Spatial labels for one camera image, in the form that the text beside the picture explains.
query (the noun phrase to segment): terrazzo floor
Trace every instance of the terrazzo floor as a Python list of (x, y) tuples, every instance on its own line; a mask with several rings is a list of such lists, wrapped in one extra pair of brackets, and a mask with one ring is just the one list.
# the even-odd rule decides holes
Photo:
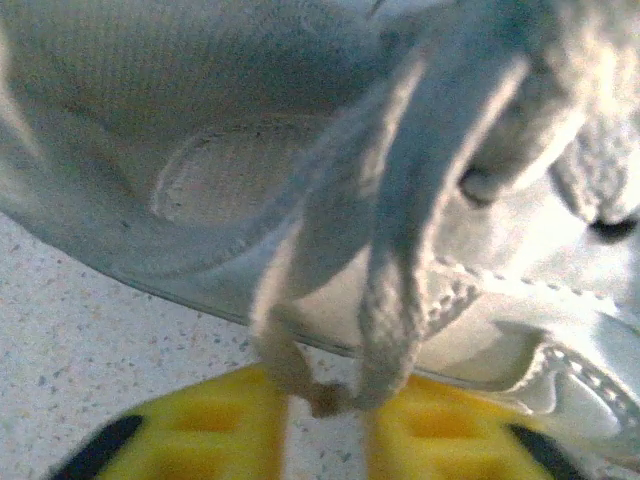
[[(352, 361), (308, 349), (318, 375)], [(94, 428), (145, 400), (255, 361), (247, 329), (141, 293), (0, 215), (0, 479), (39, 479)], [(291, 407), (285, 478), (361, 479), (355, 415)]]

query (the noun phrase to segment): yellow plastic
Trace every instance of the yellow plastic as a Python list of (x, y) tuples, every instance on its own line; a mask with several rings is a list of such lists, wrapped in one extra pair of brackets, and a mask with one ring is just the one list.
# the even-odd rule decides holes
[(527, 424), (461, 390), (412, 377), (368, 416), (369, 480), (553, 480), (507, 422)]
[(142, 404), (144, 423), (100, 480), (276, 480), (287, 401), (257, 366)]

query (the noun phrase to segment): shoelace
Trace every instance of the shoelace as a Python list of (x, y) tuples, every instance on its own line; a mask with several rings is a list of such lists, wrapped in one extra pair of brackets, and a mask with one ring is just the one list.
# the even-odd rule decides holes
[[(640, 204), (638, 5), (471, 3), (460, 5), (457, 30), (435, 53), (425, 35), (327, 133), (330, 141), (350, 129), (359, 154), (325, 166), (256, 291), (254, 345), (281, 387), (306, 398), (317, 416), (375, 408), (405, 384), (431, 327), (423, 300), (431, 240), (459, 187), (470, 201), (491, 202), (554, 165), (567, 201), (590, 222), (627, 219)], [(359, 132), (369, 117), (380, 122)], [(345, 189), (367, 206), (344, 201)], [(314, 275), (309, 265), (327, 275), (322, 258), (305, 257), (317, 250), (349, 257), (363, 241), (370, 242), (358, 314), (363, 363), (352, 396), (344, 385), (313, 380), (286, 324), (298, 315), (291, 300)], [(475, 296), (468, 292), (466, 303)]]

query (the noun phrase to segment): floor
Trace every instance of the floor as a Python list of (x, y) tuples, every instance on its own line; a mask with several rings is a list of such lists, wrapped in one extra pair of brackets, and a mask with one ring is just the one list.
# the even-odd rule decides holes
[[(353, 362), (314, 349), (318, 375)], [(247, 330), (141, 293), (0, 215), (0, 478), (38, 479), (109, 418), (255, 361)], [(355, 416), (292, 405), (285, 478), (363, 478)]]

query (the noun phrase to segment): speckled floor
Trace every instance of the speckled floor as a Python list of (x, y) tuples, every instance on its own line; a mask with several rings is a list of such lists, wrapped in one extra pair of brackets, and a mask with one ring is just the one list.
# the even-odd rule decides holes
[[(255, 360), (245, 327), (128, 288), (4, 215), (0, 252), (2, 480), (38, 479), (120, 411)], [(327, 380), (352, 374), (308, 351)], [(363, 478), (355, 416), (291, 412), (285, 478)]]

